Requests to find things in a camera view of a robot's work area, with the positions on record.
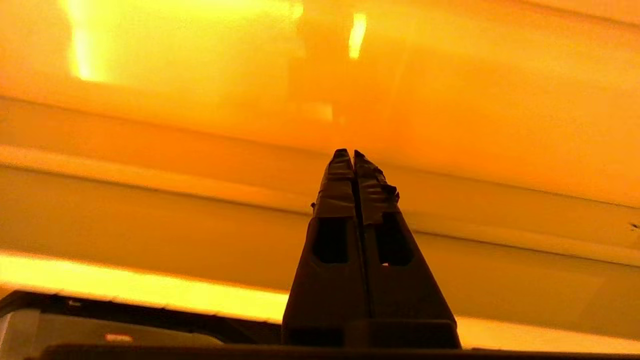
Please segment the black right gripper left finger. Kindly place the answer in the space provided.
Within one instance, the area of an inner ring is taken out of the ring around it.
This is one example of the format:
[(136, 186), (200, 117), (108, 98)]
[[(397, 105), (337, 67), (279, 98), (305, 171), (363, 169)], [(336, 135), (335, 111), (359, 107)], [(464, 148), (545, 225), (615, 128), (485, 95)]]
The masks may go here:
[(281, 339), (287, 346), (342, 347), (347, 325), (369, 314), (354, 184), (350, 154), (339, 148), (311, 205), (282, 317)]

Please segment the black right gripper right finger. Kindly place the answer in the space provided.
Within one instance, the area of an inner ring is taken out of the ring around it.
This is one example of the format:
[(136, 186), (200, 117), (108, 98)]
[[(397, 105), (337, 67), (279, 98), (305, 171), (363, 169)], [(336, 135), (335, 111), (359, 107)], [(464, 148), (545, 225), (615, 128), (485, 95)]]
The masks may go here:
[(455, 316), (382, 169), (354, 151), (366, 293), (375, 319), (454, 323)]

